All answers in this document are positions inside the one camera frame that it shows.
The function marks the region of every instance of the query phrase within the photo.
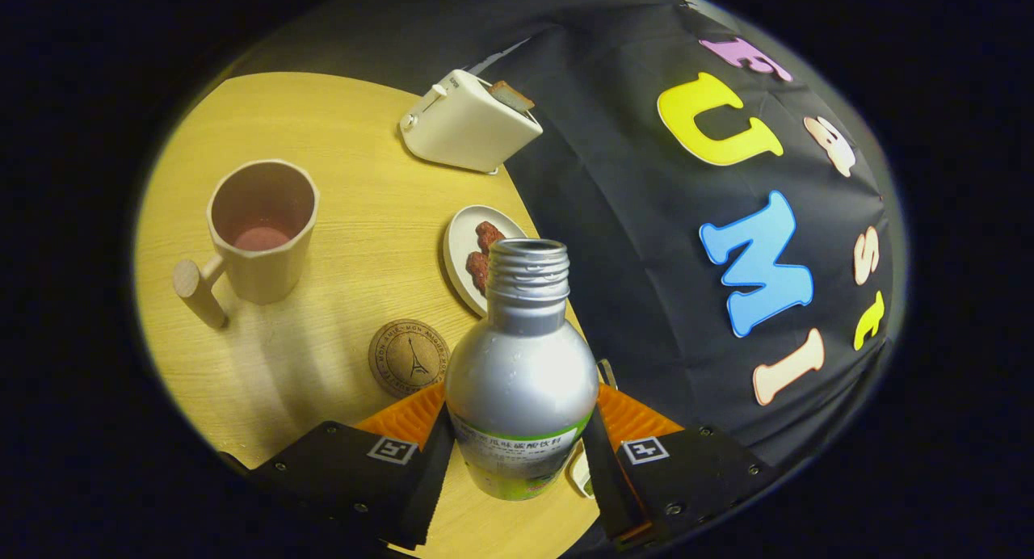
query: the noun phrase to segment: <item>green label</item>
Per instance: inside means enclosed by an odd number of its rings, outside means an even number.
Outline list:
[[[526,500],[545,491],[559,474],[585,424],[540,436],[507,436],[481,431],[450,414],[456,441],[478,488],[495,498]]]

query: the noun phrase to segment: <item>fried food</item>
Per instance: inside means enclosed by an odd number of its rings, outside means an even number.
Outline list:
[[[485,283],[488,282],[488,254],[472,252],[466,257],[466,272],[474,276],[474,286],[485,293]]]
[[[498,227],[495,227],[491,221],[482,221],[474,231],[478,235],[478,247],[480,247],[482,253],[488,253],[492,245],[497,242],[497,240],[506,239],[503,236],[503,231],[499,231]]]

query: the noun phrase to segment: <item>cork coaster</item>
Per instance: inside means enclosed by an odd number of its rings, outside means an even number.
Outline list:
[[[442,335],[420,320],[385,324],[370,342],[370,372],[396,398],[442,381],[449,365],[449,346]]]

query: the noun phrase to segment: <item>wooden table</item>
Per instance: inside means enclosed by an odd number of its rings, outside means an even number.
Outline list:
[[[177,405],[211,445],[255,468],[315,424],[355,424],[395,398],[367,365],[388,320],[424,320],[455,346],[477,322],[446,275],[455,212],[491,206],[530,238],[535,225],[505,168],[497,176],[413,157],[399,117],[416,95],[368,82],[267,72],[223,82],[174,131],[146,188],[135,239],[136,304],[151,356]],[[205,207],[245,161],[282,158],[321,191],[308,263],[269,306],[214,293],[229,327],[206,327],[176,297],[173,266],[213,254]],[[568,317],[579,331],[569,306]],[[454,447],[421,557],[556,557],[599,515],[565,477],[542,496],[499,501],[468,478]]]

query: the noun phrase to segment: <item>white toaster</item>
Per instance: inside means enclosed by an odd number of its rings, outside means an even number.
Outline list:
[[[417,157],[495,173],[497,166],[542,135],[529,111],[515,110],[489,94],[492,85],[453,70],[399,120],[402,139]]]

